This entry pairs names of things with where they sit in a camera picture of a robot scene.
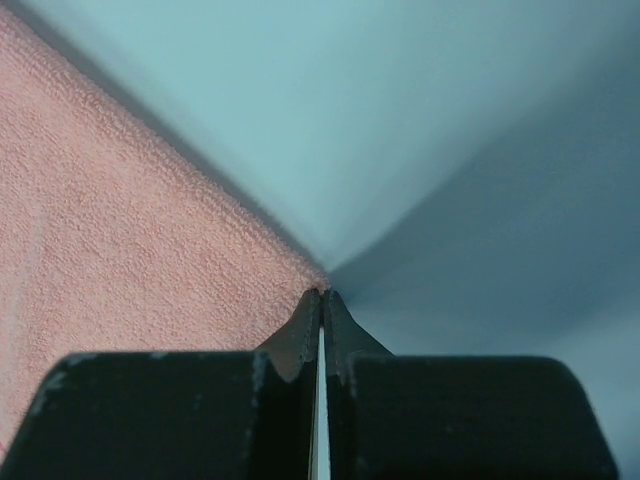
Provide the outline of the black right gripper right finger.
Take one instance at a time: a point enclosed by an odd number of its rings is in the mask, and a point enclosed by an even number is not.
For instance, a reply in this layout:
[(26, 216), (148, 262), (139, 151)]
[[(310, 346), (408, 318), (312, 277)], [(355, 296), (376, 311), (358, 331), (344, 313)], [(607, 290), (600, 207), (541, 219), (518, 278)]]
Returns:
[(544, 356), (396, 356), (323, 296), (334, 479), (615, 479), (582, 384)]

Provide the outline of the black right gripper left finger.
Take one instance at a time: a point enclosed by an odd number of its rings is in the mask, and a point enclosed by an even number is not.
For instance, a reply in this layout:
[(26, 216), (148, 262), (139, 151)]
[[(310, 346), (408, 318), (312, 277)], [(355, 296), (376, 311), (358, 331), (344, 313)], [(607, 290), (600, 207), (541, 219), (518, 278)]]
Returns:
[(42, 379), (5, 479), (309, 479), (320, 294), (242, 351), (91, 352)]

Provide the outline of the pink terry towel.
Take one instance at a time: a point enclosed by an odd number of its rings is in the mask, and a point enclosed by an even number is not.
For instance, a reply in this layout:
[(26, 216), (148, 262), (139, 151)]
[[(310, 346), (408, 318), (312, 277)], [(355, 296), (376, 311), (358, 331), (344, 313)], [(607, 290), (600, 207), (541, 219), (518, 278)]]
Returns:
[(253, 348), (326, 280), (1, 13), (1, 444), (77, 351)]

